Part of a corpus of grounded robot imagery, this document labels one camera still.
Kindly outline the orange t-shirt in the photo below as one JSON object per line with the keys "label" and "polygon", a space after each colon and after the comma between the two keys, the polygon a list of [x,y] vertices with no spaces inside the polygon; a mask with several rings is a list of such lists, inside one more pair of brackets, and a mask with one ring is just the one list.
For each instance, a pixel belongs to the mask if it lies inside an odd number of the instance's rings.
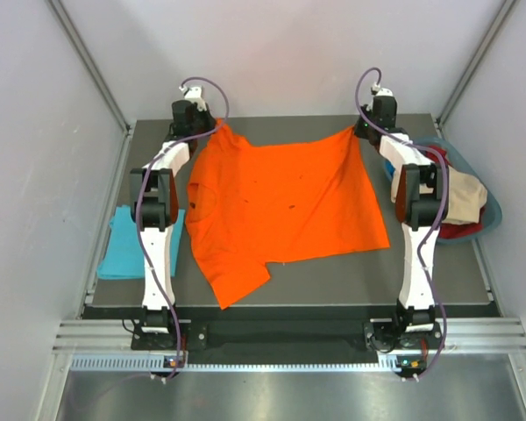
{"label": "orange t-shirt", "polygon": [[221,308],[266,284],[271,263],[390,245],[352,128],[254,146],[224,125],[196,158],[187,194],[192,254]]}

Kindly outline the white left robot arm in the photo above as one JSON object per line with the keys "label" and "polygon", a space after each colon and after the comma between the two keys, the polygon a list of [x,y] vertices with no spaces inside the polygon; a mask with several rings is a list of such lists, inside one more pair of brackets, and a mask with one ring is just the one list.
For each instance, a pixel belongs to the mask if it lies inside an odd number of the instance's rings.
{"label": "white left robot arm", "polygon": [[144,255],[145,291],[133,322],[133,350],[175,349],[181,339],[172,287],[171,238],[179,217],[175,176],[189,162],[197,139],[216,126],[200,86],[182,86],[173,122],[150,163],[130,172],[131,219]]}

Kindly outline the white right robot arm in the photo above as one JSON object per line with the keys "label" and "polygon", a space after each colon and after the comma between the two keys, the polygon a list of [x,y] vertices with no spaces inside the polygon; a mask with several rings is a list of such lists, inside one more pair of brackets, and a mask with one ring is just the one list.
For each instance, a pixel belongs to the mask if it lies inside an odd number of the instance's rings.
{"label": "white right robot arm", "polygon": [[401,223],[405,254],[391,333],[398,345],[410,347],[436,330],[432,277],[436,241],[447,213],[449,174],[443,159],[428,157],[425,147],[396,126],[393,92],[376,82],[371,93],[371,103],[359,107],[354,134],[368,140],[399,179],[394,211]]}

